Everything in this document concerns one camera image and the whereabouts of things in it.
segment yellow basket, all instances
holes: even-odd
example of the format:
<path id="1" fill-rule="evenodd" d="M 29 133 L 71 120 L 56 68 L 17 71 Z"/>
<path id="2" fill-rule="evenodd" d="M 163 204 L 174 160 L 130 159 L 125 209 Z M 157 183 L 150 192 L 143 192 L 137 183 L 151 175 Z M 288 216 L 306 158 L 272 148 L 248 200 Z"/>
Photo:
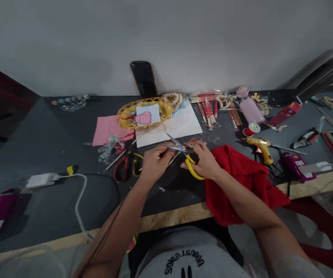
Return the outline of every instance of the yellow basket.
<path id="1" fill-rule="evenodd" d="M 133 111 L 136 111 L 137 106 L 144 106 L 145 104 L 147 105 L 153 105 L 153 104 L 158 104 L 159 105 L 159 111 L 161 112 L 160 122 L 156 122 L 153 124 L 149 125 L 144 125 L 144 126 L 132 126 L 131 124 L 136 124 L 136 121 L 133 120 L 127 120 L 127 118 L 132 114 Z M 163 97 L 156 97 L 156 98 L 144 98 L 141 100 L 137 100 L 136 102 L 131 102 L 128 103 L 127 105 L 124 105 L 122 108 L 117 113 L 117 123 L 119 126 L 121 126 L 124 129 L 144 129 L 148 127 L 152 127 L 155 125 L 159 125 L 172 115 L 172 104 L 170 103 L 169 100 Z"/>

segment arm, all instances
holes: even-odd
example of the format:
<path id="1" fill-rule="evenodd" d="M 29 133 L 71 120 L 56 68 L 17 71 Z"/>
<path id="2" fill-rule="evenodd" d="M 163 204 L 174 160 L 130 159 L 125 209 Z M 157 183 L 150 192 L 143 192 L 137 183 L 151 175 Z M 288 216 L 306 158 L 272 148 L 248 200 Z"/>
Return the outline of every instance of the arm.
<path id="1" fill-rule="evenodd" d="M 142 173 L 125 200 L 106 220 L 74 277 L 116 277 L 124 254 L 141 228 L 141 213 L 151 187 L 163 175 L 174 150 L 159 145 L 144 153 Z"/>
<path id="2" fill-rule="evenodd" d="M 197 165 L 192 165 L 195 172 L 215 181 L 243 222 L 253 229 L 268 273 L 271 273 L 272 263 L 282 255 L 296 255 L 311 262 L 277 215 L 255 194 L 223 170 L 204 143 L 195 142 L 194 151 L 200 159 Z"/>

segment gray table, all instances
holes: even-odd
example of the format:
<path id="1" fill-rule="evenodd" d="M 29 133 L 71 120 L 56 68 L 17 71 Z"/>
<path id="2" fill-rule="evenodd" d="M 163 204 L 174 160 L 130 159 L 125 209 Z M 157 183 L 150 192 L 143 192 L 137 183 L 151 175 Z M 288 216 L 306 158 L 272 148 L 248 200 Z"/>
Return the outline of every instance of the gray table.
<path id="1" fill-rule="evenodd" d="M 333 92 L 321 95 L 324 94 L 333 97 Z M 271 92 L 271 96 L 275 98 L 276 92 Z M 83 143 L 92 141 L 97 117 L 114 115 L 121 106 L 137 99 L 138 97 L 101 97 L 100 101 L 89 103 L 74 113 L 64 112 L 50 105 L 52 98 L 39 99 L 0 150 L 0 192 L 8 188 L 22 188 L 32 175 L 65 173 L 67 166 L 77 164 L 78 173 L 90 174 L 87 190 L 79 207 L 84 226 L 87 230 L 100 227 L 119 201 L 125 198 L 136 178 L 132 176 L 128 182 L 115 185 L 111 178 L 106 177 L 112 176 L 113 168 L 104 171 L 105 165 L 97 161 L 97 148 Z M 193 107 L 197 118 L 201 120 L 198 106 L 194 104 Z M 280 107 L 274 107 L 270 115 L 275 115 L 279 110 Z M 326 111 L 333 117 L 333 111 Z M 304 104 L 297 115 L 285 122 L 288 127 L 282 132 L 265 130 L 258 137 L 289 147 L 309 128 L 316 127 L 320 116 L 317 105 Z M 237 143 L 228 113 L 219 114 L 218 124 L 212 131 L 208 131 L 200 122 L 204 133 L 185 137 L 182 141 L 200 139 L 207 142 L 210 149 L 229 144 L 248 157 L 254 157 L 250 147 Z M 325 122 L 324 131 L 333 131 L 333 127 Z M 154 146 L 143 147 L 138 152 L 143 153 Z M 333 154 L 323 139 L 301 150 L 308 153 L 304 159 L 309 164 L 319 161 L 333 163 Z M 271 154 L 274 161 L 277 161 L 277 152 L 271 149 Z M 151 189 L 142 216 L 205 201 L 204 182 L 179 168 L 183 160 L 182 156 L 178 157 Z M 80 233 L 74 206 L 82 183 L 80 177 L 73 177 L 58 185 L 22 194 L 0 233 L 0 252 Z"/>

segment gray t-shirt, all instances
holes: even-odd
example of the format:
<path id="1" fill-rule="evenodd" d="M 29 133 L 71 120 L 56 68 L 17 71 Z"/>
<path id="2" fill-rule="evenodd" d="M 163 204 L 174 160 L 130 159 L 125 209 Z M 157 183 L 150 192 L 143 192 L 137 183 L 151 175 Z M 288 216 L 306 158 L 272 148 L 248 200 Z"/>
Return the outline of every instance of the gray t-shirt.
<path id="1" fill-rule="evenodd" d="M 137 278 L 250 278 L 222 242 L 210 233 L 186 226 L 166 231 L 164 235 L 138 266 Z M 315 266 L 297 256 L 279 258 L 271 277 L 324 278 Z"/>

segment scissor blade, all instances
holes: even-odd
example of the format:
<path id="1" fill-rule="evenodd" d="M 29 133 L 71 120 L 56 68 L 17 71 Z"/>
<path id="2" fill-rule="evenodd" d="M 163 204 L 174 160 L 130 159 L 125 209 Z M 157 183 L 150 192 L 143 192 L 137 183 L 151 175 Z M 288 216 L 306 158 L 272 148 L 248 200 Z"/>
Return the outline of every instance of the scissor blade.
<path id="1" fill-rule="evenodd" d="M 168 133 L 166 133 L 169 138 L 173 141 L 174 144 L 176 144 L 178 147 L 182 147 L 182 145 L 176 140 L 174 139 L 172 136 L 170 136 Z"/>
<path id="2" fill-rule="evenodd" d="M 181 151 L 183 153 L 186 152 L 186 149 L 184 147 L 180 147 L 180 146 L 168 146 L 168 145 L 165 145 L 166 147 L 168 147 L 169 149 L 174 149 L 176 151 Z"/>

